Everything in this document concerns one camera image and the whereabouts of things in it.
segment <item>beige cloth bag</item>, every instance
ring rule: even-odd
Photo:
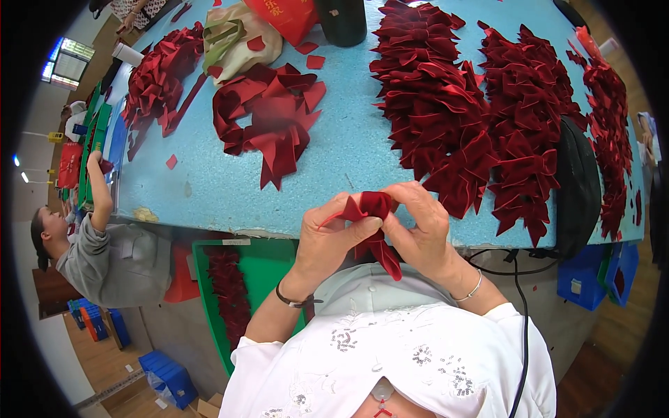
[[[203,70],[209,66],[223,68],[219,77],[213,77],[215,86],[245,72],[254,64],[271,64],[281,55],[283,38],[269,23],[262,20],[243,2],[230,7],[211,9],[205,21]],[[252,51],[247,41],[262,36],[265,48]]]

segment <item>window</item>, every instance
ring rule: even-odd
[[[95,49],[83,43],[66,37],[60,38],[44,65],[42,81],[68,90],[77,90],[93,54]]]

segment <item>black electrical cable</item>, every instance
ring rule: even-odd
[[[488,251],[493,251],[493,250],[500,250],[500,251],[506,251],[508,254],[513,255],[513,266],[514,266],[514,272],[513,273],[506,273],[506,272],[495,272],[492,270],[485,269],[483,267],[477,266],[476,264],[472,263],[472,258],[476,257],[477,255],[483,254]],[[471,257],[466,258],[467,262],[471,264],[473,267],[480,269],[482,272],[490,273],[490,274],[496,274],[498,276],[514,276],[515,282],[516,282],[516,289],[518,289],[518,293],[520,294],[520,298],[522,299],[522,306],[525,310],[524,312],[524,317],[525,317],[525,324],[524,324],[524,330],[523,330],[523,335],[524,335],[524,344],[523,344],[523,359],[522,359],[522,374],[520,375],[520,383],[518,384],[518,391],[516,392],[516,397],[513,401],[513,406],[511,407],[511,413],[509,414],[509,418],[514,418],[516,416],[516,411],[518,410],[518,405],[520,404],[520,397],[522,396],[522,390],[525,387],[525,379],[527,378],[527,366],[529,363],[529,341],[528,341],[528,329],[529,329],[529,322],[530,318],[527,312],[527,300],[525,299],[525,294],[522,292],[520,288],[520,284],[518,283],[518,276],[525,275],[525,274],[536,274],[536,273],[541,273],[545,272],[549,268],[553,267],[555,264],[557,264],[560,260],[556,259],[554,262],[550,263],[549,265],[536,269],[536,270],[529,270],[527,272],[519,272],[518,271],[518,258],[514,254],[513,250],[506,249],[506,248],[486,248],[478,253],[475,253]]]

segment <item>dark green thermos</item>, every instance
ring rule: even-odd
[[[365,39],[365,0],[313,1],[328,42],[336,46],[354,46]]]

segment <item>red bag with chinese text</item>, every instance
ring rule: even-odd
[[[63,144],[58,165],[58,187],[73,189],[79,183],[79,170],[82,166],[84,146],[68,141]]]
[[[312,0],[244,0],[244,3],[293,46],[302,42],[318,20]]]

